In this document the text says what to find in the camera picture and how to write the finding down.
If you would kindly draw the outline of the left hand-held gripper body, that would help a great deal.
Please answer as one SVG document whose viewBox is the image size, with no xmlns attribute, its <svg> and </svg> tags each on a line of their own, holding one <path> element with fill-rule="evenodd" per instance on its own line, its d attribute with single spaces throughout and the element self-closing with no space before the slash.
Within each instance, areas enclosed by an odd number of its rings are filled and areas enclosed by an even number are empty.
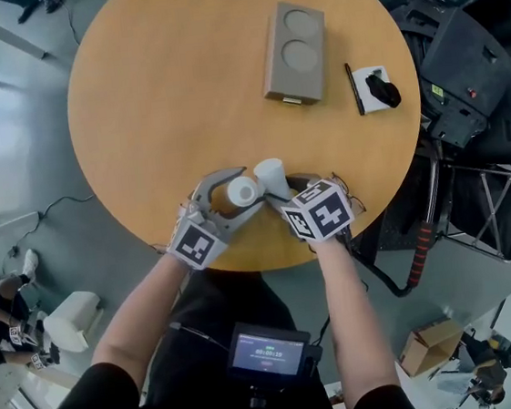
<svg viewBox="0 0 511 409">
<path fill-rule="evenodd" d="M 188 199 L 179 207 L 167 253 L 193 270 L 208 268 L 230 243 L 231 222 L 204 199 Z"/>
</svg>

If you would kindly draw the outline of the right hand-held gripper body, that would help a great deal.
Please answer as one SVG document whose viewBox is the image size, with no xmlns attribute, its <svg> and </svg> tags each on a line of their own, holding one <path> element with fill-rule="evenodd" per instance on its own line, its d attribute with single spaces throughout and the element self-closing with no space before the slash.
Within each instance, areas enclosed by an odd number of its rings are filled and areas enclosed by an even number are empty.
<svg viewBox="0 0 511 409">
<path fill-rule="evenodd" d="M 355 217 L 341 186 L 331 179 L 311 184 L 287 206 L 282 206 L 281 211 L 293 233 L 308 242 L 334 237 L 350 226 Z"/>
</svg>

